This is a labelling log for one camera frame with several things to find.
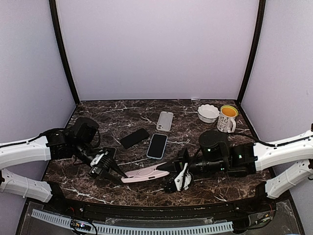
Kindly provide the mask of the phone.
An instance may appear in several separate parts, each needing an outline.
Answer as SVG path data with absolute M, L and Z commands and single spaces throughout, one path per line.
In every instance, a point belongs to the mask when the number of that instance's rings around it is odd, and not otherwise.
M 125 173 L 127 178 L 122 177 L 121 181 L 125 184 L 145 182 L 158 179 L 170 174 L 168 171 L 158 170 L 157 167 L 161 165 L 163 165 L 163 163 L 152 165 L 146 168 L 141 168 L 138 170 L 128 171 Z
M 167 140 L 167 135 L 153 134 L 146 153 L 147 158 L 161 160 L 164 156 Z
M 114 147 L 108 147 L 107 148 L 107 152 L 108 152 L 108 156 L 114 158 L 115 157 L 115 154 L 116 154 L 116 148 Z

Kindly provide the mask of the black smartphone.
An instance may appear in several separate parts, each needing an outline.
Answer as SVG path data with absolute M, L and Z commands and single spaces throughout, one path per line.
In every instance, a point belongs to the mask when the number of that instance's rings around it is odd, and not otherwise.
M 127 135 L 126 137 L 123 137 L 120 140 L 120 143 L 124 148 L 129 149 L 130 147 L 147 139 L 149 136 L 150 136 L 149 133 L 144 128 L 140 128 L 135 132 L 132 132 L 131 134 Z

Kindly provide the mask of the white phone case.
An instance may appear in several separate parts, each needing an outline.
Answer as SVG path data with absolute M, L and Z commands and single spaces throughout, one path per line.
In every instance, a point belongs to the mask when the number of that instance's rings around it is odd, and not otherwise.
M 159 115 L 156 129 L 169 132 L 171 130 L 174 114 L 172 112 L 162 111 Z

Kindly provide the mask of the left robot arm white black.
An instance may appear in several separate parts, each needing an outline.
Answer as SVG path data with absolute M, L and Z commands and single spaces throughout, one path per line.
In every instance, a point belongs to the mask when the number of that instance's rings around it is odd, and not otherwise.
M 66 213 L 69 203 L 64 199 L 58 183 L 36 181 L 17 175 L 9 167 L 37 161 L 62 160 L 75 157 L 90 167 L 92 178 L 101 176 L 115 184 L 126 174 L 114 160 L 114 148 L 100 148 L 99 124 L 88 117 L 80 117 L 69 128 L 53 128 L 32 139 L 0 145 L 0 191 L 48 203 L 58 213 Z

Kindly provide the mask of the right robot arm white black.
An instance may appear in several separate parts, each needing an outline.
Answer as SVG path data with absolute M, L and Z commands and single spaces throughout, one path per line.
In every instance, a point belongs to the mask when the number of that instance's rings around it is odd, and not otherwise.
M 199 149 L 193 157 L 187 148 L 178 152 L 178 157 L 156 167 L 159 171 L 175 173 L 165 191 L 188 189 L 192 175 L 226 172 L 232 177 L 245 177 L 269 167 L 294 164 L 278 176 L 261 183 L 256 188 L 256 197 L 250 200 L 250 209 L 261 212 L 268 199 L 276 199 L 313 173 L 313 131 L 275 142 L 245 143 L 231 147 L 228 133 L 215 130 L 203 132 L 199 137 Z

